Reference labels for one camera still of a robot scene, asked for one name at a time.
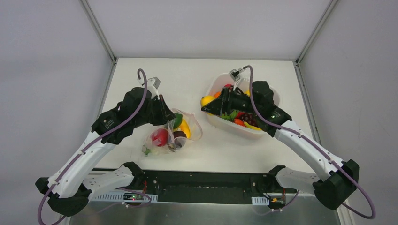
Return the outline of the green toy avocado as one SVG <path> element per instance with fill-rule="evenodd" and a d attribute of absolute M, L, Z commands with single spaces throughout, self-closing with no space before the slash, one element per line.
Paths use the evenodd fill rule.
<path fill-rule="evenodd" d="M 175 115 L 175 119 L 174 119 L 174 123 L 173 123 L 173 129 L 177 129 L 182 124 L 183 116 L 182 116 L 182 114 L 180 114 L 178 112 L 175 112 L 174 115 Z"/>

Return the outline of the yellow toy lemon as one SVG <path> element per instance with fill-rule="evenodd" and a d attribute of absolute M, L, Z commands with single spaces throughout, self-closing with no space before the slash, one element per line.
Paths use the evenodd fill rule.
<path fill-rule="evenodd" d="M 200 100 L 200 105 L 201 107 L 209 104 L 210 102 L 214 101 L 216 99 L 215 96 L 208 95 L 208 96 L 203 96 Z"/>

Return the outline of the red toy tomato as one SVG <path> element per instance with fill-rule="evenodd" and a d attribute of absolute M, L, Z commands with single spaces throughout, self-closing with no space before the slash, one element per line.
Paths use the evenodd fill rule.
<path fill-rule="evenodd" d="M 154 146 L 162 147 L 168 143 L 168 130 L 159 128 L 155 130 L 150 137 Z"/>

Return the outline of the orange toy mango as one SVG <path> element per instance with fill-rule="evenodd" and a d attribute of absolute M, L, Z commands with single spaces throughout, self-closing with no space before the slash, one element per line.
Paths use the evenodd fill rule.
<path fill-rule="evenodd" d="M 181 131 L 183 131 L 185 133 L 187 138 L 190 138 L 190 136 L 191 136 L 190 127 L 185 119 L 182 119 L 182 122 L 181 122 L 179 128 Z"/>

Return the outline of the dark purple toy eggplant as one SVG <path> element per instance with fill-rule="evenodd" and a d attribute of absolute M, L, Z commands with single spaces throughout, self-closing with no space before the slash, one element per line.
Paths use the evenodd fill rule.
<path fill-rule="evenodd" d="M 172 150 L 179 150 L 185 144 L 187 137 L 183 131 L 175 131 L 173 132 L 174 142 L 171 145 Z"/>

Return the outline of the clear zip top bag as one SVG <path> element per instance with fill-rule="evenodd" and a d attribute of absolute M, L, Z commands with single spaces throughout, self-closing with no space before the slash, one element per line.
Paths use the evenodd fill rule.
<path fill-rule="evenodd" d="M 171 110 L 176 116 L 165 125 L 156 126 L 144 139 L 144 156 L 175 153 L 186 149 L 203 136 L 203 130 L 193 113 Z"/>

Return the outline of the white toy radish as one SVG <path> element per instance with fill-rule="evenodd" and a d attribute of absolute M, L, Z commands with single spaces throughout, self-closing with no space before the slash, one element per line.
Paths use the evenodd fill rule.
<path fill-rule="evenodd" d="M 167 149 L 163 147 L 154 146 L 152 145 L 152 143 L 149 142 L 143 144 L 141 151 L 145 156 L 157 156 L 168 153 Z"/>

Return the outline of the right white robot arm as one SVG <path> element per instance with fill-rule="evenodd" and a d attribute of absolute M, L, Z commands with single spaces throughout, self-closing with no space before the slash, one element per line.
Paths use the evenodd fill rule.
<path fill-rule="evenodd" d="M 356 191 L 359 165 L 332 154 L 299 128 L 292 117 L 274 103 L 274 92 L 266 81 L 255 81 L 249 94 L 234 86 L 223 87 L 218 97 L 201 107 L 214 116 L 231 115 L 234 111 L 250 114 L 256 128 L 282 142 L 301 157 L 314 174 L 282 167 L 267 178 L 267 188 L 278 192 L 284 187 L 313 193 L 328 209 L 336 210 Z"/>

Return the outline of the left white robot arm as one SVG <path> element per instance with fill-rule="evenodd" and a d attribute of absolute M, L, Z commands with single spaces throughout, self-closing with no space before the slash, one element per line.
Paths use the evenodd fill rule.
<path fill-rule="evenodd" d="M 84 143 L 53 176 L 39 178 L 35 185 L 50 208 L 63 216 L 80 212 L 90 200 L 117 188 L 139 189 L 144 172 L 134 162 L 97 178 L 87 175 L 95 165 L 134 129 L 151 124 L 165 125 L 175 118 L 157 88 L 135 87 L 123 101 L 103 112 L 93 123 Z"/>

